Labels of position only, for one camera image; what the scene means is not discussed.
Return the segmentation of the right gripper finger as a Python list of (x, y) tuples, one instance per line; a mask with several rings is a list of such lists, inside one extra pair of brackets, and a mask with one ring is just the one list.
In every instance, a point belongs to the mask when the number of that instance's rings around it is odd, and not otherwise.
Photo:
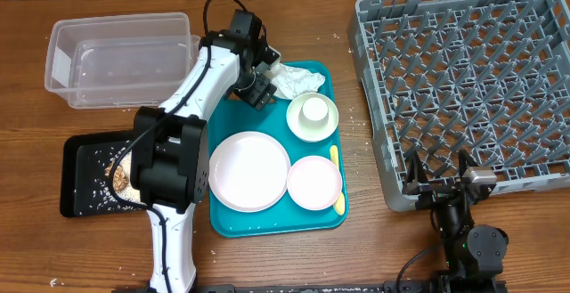
[(412, 185), (413, 183), (428, 183), (428, 178), (424, 170), (422, 161), (419, 159), (418, 152), (413, 151), (407, 157), (408, 173), (405, 180), (405, 185)]
[(460, 150), (458, 152), (458, 159), (461, 179), (474, 182), (476, 180), (476, 168), (478, 167), (478, 164), (466, 150)]

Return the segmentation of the large white plate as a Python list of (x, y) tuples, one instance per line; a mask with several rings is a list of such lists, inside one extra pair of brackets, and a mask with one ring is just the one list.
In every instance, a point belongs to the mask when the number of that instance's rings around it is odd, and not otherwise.
[(288, 153), (273, 137), (255, 131), (223, 140), (209, 160), (209, 187), (226, 207), (255, 213), (276, 204), (286, 192)]

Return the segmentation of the brown mushroom piece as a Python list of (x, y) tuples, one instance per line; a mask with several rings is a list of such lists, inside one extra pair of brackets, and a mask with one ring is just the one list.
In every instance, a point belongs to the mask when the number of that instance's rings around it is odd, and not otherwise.
[(130, 185), (129, 175), (121, 165), (118, 165), (115, 170), (112, 184), (115, 192), (121, 192)]

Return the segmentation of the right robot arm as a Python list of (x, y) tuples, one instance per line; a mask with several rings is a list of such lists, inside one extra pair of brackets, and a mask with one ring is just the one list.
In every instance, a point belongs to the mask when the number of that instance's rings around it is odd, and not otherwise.
[[(470, 208), (488, 199), (497, 184), (489, 167), (479, 166), (461, 150), (459, 176), (450, 182), (428, 180), (417, 152), (408, 158), (403, 192), (416, 195), (417, 210), (428, 210), (440, 242), (412, 257), (395, 280), (397, 292), (505, 292), (506, 284), (495, 277), (503, 272), (509, 237), (502, 229), (475, 224)], [(405, 271), (423, 256), (442, 249), (446, 269), (426, 281), (403, 281)]]

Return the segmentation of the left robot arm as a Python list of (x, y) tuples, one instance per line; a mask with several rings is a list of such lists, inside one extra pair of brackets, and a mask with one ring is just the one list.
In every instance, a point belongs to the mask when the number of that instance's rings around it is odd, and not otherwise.
[(192, 219), (208, 186), (208, 120), (230, 94), (255, 110), (273, 97), (265, 71), (280, 55), (252, 12), (237, 10), (228, 29), (203, 37), (199, 60), (176, 92), (134, 117), (129, 180), (151, 220), (150, 292), (190, 292)]

